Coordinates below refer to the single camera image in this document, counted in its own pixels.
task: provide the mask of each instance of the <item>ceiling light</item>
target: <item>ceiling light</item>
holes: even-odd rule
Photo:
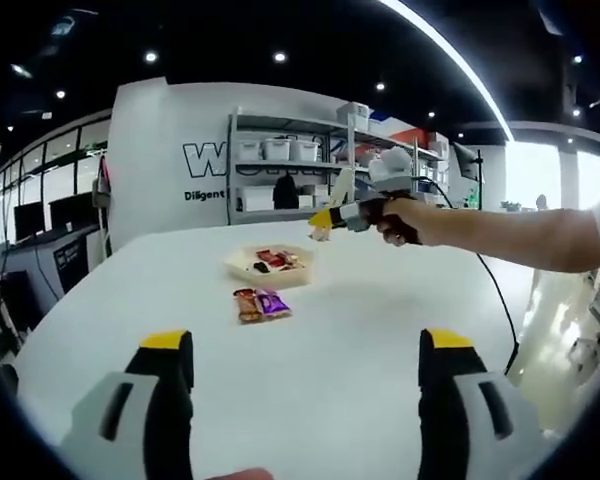
[[[33,75],[31,75],[31,73],[29,73],[29,71],[24,68],[22,65],[16,65],[15,63],[11,64],[11,70],[13,70],[15,73],[17,73],[18,75],[20,75],[21,77],[24,78],[32,78]]]
[[[144,61],[147,63],[153,63],[158,59],[158,54],[156,52],[147,52],[144,54]]]
[[[473,83],[478,92],[480,92],[480,95],[482,95],[482,98],[484,98],[484,101],[487,102],[487,105],[489,105],[489,108],[491,108],[491,111],[498,120],[498,123],[502,127],[502,130],[504,130],[507,139],[510,142],[513,142],[513,133],[507,125],[507,121],[504,119],[504,116],[498,108],[498,105],[491,96],[491,93],[489,93],[489,90],[487,90],[487,87],[484,86],[484,83],[482,83],[480,77],[478,77],[478,75],[476,75],[476,72],[474,72],[471,69],[467,61],[462,57],[462,55],[460,55],[458,51],[455,48],[453,48],[453,46],[442,35],[440,35],[440,33],[438,33],[438,31],[435,28],[429,25],[420,15],[411,10],[400,0],[378,1],[380,3],[385,4],[398,15],[401,15],[403,18],[411,22],[416,28],[420,29],[425,35],[427,35],[431,40],[433,40],[433,42],[436,45],[438,45],[449,56],[449,58],[451,58],[456,63],[456,65],[458,65],[458,67],[460,67],[460,70],[462,70],[464,74],[469,78],[469,80],[471,80],[471,83]]]

